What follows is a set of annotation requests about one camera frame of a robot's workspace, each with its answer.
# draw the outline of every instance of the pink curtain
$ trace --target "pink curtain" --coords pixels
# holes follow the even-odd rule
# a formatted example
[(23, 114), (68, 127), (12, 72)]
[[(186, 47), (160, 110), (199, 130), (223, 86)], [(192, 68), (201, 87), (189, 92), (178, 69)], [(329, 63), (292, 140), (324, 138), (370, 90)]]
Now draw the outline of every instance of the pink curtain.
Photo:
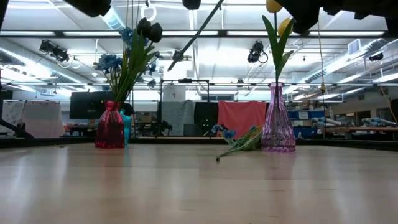
[(255, 125), (264, 125), (267, 104), (263, 102), (218, 102), (218, 124), (235, 130), (235, 139), (240, 138)]
[(65, 132), (61, 106), (56, 102), (26, 102), (22, 120), (26, 132), (35, 138), (59, 138)]

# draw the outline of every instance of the ceiling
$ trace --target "ceiling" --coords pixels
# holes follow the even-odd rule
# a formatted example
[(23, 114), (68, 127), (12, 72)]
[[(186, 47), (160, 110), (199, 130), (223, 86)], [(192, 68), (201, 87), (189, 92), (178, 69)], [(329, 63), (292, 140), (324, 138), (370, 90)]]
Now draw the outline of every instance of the ceiling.
[[(182, 6), (181, 0), (151, 1), (151, 6), (154, 6), (157, 11), (152, 23), (159, 22), (164, 30), (197, 30), (217, 2), (217, 0), (202, 0), (201, 8), (192, 13), (190, 17), (190, 11)], [(134, 1), (133, 3), (125, 0), (113, 1), (114, 11), (129, 27), (136, 23), (137, 10), (142, 6), (145, 6), (144, 1)], [(141, 19), (140, 10), (138, 12), (138, 19)], [(145, 11), (145, 15), (151, 16), (150, 9)], [(265, 30), (261, 19), (262, 15), (265, 15), (274, 23), (273, 15), (266, 11), (265, 0), (225, 0), (222, 10), (215, 14), (206, 29)], [(277, 23), (279, 24), (289, 16), (290, 14), (285, 9), (281, 10), (277, 14)], [(354, 20), (354, 14), (351, 12), (339, 12), (335, 16), (329, 16), (321, 10), (319, 21), (321, 30), (387, 30), (384, 18), (368, 16), (361, 21), (357, 21)], [(111, 30), (101, 17), (90, 18), (61, 0), (10, 0), (2, 29)], [(376, 38), (366, 39), (364, 42), (369, 43)], [(80, 64), (78, 68), (62, 68), (55, 64), (56, 61), (53, 58), (39, 51), (40, 43), (43, 40), (40, 37), (1, 38), (0, 36), (0, 39), (0, 48), (6, 48), (7, 43), (16, 44), (22, 49), (19, 52), (20, 54), (28, 52), (38, 55), (39, 58), (44, 57), (45, 61), (54, 63), (54, 66), (51, 63), (52, 70), (68, 73), (84, 83), (104, 82), (102, 74), (93, 76), (92, 73), (96, 72), (92, 69), (93, 62), (98, 60), (101, 54), (121, 54), (123, 51), (122, 41), (119, 38), (98, 39), (98, 44), (96, 39), (90, 37), (80, 39), (46, 38), (53, 44), (68, 49), (68, 53), (78, 59)], [(188, 70), (188, 72), (182, 72), (182, 74), (176, 76), (177, 78), (209, 79), (215, 83), (236, 83), (239, 78), (249, 83), (269, 83), (274, 80), (272, 60), (264, 65), (247, 62), (249, 49), (256, 40), (263, 41), (265, 51), (270, 55), (269, 43), (265, 38), (199, 38), (195, 43), (198, 64), (197, 77), (193, 76), (195, 72), (192, 72), (192, 62), (181, 65), (181, 67), (184, 67), (183, 70)], [(289, 39), (286, 51), (294, 50), (295, 53), (287, 62), (280, 80), (287, 83), (303, 83), (304, 77), (308, 77), (313, 71), (321, 68), (322, 59), (324, 66), (327, 66), (328, 62), (344, 54), (347, 51), (347, 45), (354, 40), (350, 38), (322, 38), (321, 57), (318, 39)], [(168, 55), (175, 49), (183, 48), (188, 41), (189, 38), (164, 38), (160, 43), (155, 44), (155, 47), (162, 55)], [(382, 51), (385, 53), (386, 61), (394, 59), (397, 53), (397, 50), (392, 46)], [(186, 55), (193, 55), (192, 47), (187, 50)], [(170, 61), (168, 60), (159, 62), (160, 67), (166, 67), (169, 64)], [(327, 81), (338, 83), (342, 78), (362, 72), (364, 68), (363, 59), (355, 60), (355, 62), (347, 63), (346, 66), (330, 72), (336, 74), (333, 75), (336, 78), (329, 78)], [(160, 73), (156, 73), (154, 78), (160, 80)], [(291, 93), (301, 94), (299, 91), (291, 91)]]

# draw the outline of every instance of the red glass vase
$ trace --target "red glass vase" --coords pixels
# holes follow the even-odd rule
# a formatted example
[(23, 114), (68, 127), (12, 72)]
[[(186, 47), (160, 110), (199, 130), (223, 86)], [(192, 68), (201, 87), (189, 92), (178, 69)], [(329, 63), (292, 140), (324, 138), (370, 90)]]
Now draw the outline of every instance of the red glass vase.
[(124, 148), (123, 120), (119, 114), (120, 102), (106, 101), (106, 111), (98, 122), (95, 147), (101, 149)]

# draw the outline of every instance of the glass vase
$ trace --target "glass vase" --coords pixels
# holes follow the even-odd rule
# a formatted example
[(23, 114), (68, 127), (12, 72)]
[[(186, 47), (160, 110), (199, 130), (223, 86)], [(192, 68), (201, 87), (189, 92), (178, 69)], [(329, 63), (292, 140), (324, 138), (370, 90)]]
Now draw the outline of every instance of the glass vase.
[(278, 83), (278, 97), (276, 83), (271, 83), (271, 102), (266, 115), (266, 122), (262, 127), (261, 146), (266, 152), (294, 152), (296, 140), (292, 123), (286, 111), (282, 95), (283, 83)]
[(131, 135), (131, 118), (129, 116), (124, 115), (125, 110), (120, 110), (120, 115), (122, 116), (123, 125), (124, 125), (124, 148), (129, 148), (129, 140)]
[(120, 102), (106, 101), (106, 111), (98, 122), (95, 147), (101, 149), (124, 148), (123, 120), (119, 114)]

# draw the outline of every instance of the wall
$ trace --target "wall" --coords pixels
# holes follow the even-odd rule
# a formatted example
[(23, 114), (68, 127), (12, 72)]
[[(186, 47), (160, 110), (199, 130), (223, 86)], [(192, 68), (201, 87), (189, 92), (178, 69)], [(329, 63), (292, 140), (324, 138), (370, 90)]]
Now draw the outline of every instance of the wall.
[[(389, 87), (387, 99), (398, 98), (398, 87)], [(380, 95), (379, 88), (372, 89), (372, 92), (365, 92), (365, 100), (358, 100), (358, 95), (347, 98), (345, 103), (332, 106), (334, 114), (345, 114), (351, 112), (371, 111), (371, 116), (377, 116), (377, 109), (388, 108), (388, 102)]]

